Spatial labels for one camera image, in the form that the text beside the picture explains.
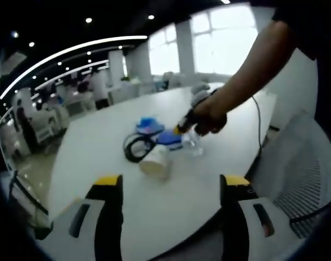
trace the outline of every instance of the white cup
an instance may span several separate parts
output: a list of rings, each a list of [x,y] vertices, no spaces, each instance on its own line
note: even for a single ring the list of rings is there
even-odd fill
[[[169,150],[164,145],[156,145],[142,161],[139,162],[141,171],[149,176],[160,179],[168,177]]]

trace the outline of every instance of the plastic bottle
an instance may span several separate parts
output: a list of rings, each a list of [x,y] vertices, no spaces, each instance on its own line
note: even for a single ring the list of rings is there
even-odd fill
[[[203,148],[200,146],[200,136],[191,128],[182,136],[182,147],[191,156],[197,157],[203,155]]]

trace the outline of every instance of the bright window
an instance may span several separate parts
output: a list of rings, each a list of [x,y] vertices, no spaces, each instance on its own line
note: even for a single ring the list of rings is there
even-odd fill
[[[122,56],[122,63],[123,63],[124,77],[127,77],[128,76],[128,70],[127,70],[127,64],[126,64],[126,57],[124,55]]]
[[[249,4],[205,11],[192,17],[196,72],[233,75],[246,59],[258,32]]]
[[[166,72],[180,72],[174,24],[150,36],[149,54],[152,75],[163,75]]]

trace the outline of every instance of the human arm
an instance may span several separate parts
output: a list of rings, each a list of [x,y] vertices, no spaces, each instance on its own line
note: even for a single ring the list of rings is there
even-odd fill
[[[223,88],[195,107],[194,113],[214,122],[199,122],[196,130],[205,135],[219,132],[226,122],[226,113],[261,90],[285,66],[297,43],[294,33],[283,21],[272,21],[257,36],[246,60]]]

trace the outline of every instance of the black cable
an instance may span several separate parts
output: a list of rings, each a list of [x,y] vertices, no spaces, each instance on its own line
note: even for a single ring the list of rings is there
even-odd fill
[[[124,150],[124,155],[127,160],[133,163],[138,163],[140,162],[145,156],[156,146],[156,143],[152,140],[152,137],[159,134],[160,132],[157,132],[155,134],[147,135],[147,134],[138,134],[138,133],[133,133],[131,135],[128,135],[125,140],[123,141],[123,150]],[[130,137],[136,136],[132,141],[128,142],[127,140]],[[142,141],[145,145],[145,154],[142,156],[135,156],[132,152],[132,146],[139,142]]]
[[[13,187],[14,187],[14,181],[15,181],[17,175],[18,175],[18,171],[16,170],[16,171],[14,171],[14,176],[11,179],[11,182],[9,183],[8,200],[11,199],[12,191],[13,191]]]
[[[14,179],[14,184],[16,184],[19,187],[19,189],[31,201],[31,203],[35,205],[35,207],[37,207],[43,213],[45,213],[46,215],[48,215],[48,210],[45,209],[39,202],[37,202],[36,199],[33,198],[33,196],[26,190],[26,188],[24,188],[24,186],[20,183],[20,181],[17,178]]]
[[[254,96],[252,96],[252,98],[253,98],[253,100],[254,100],[254,102],[256,104],[256,107],[258,109],[258,115],[259,115],[259,139],[258,139],[258,141],[259,141],[259,147],[260,147],[260,149],[259,149],[258,157],[260,158],[261,157],[261,153],[262,153],[262,144],[261,144],[261,113],[260,113],[260,107],[258,105],[258,102],[254,98]]]

